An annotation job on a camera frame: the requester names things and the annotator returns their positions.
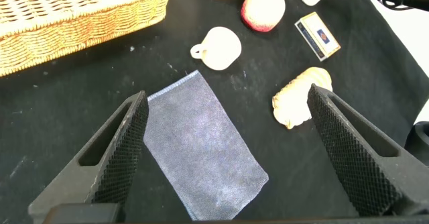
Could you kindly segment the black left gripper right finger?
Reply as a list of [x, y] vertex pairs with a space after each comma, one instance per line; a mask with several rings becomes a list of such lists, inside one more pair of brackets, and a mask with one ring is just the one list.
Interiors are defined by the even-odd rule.
[[361, 216], [428, 213], [428, 167], [333, 92], [312, 85], [312, 120]]

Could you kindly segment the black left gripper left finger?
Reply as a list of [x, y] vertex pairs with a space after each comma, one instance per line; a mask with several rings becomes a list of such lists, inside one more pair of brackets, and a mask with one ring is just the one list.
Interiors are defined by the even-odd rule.
[[29, 205], [34, 223], [116, 223], [143, 147], [148, 103], [127, 98]]

